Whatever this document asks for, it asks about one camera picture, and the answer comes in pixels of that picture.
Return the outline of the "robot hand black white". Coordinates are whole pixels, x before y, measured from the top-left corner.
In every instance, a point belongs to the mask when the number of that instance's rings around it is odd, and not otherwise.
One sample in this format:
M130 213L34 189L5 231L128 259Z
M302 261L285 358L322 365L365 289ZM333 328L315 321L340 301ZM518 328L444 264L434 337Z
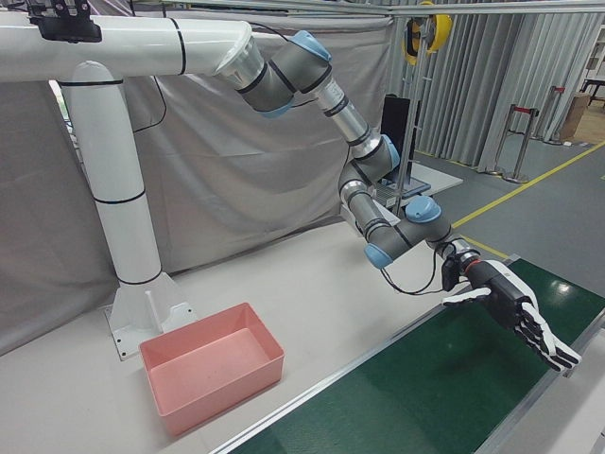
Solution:
M472 289L445 297L444 306L478 302L503 328L513 332L551 369L561 373L581 363L581 355L551 331L532 288L497 260L476 259L464 271Z

